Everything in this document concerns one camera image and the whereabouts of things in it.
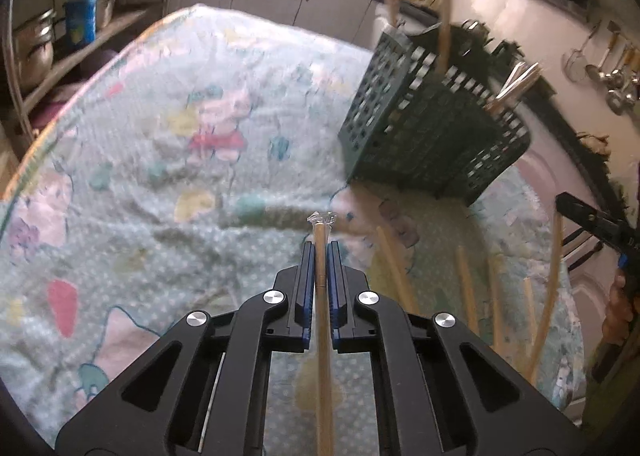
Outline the right hand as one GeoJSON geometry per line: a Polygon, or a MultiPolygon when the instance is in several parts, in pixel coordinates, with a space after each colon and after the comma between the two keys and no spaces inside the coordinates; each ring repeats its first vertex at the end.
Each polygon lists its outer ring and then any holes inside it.
{"type": "Polygon", "coordinates": [[[639,313],[639,296],[630,300],[625,294],[626,277],[622,269],[615,272],[602,323],[603,340],[621,346],[630,333],[630,323],[639,313]]]}

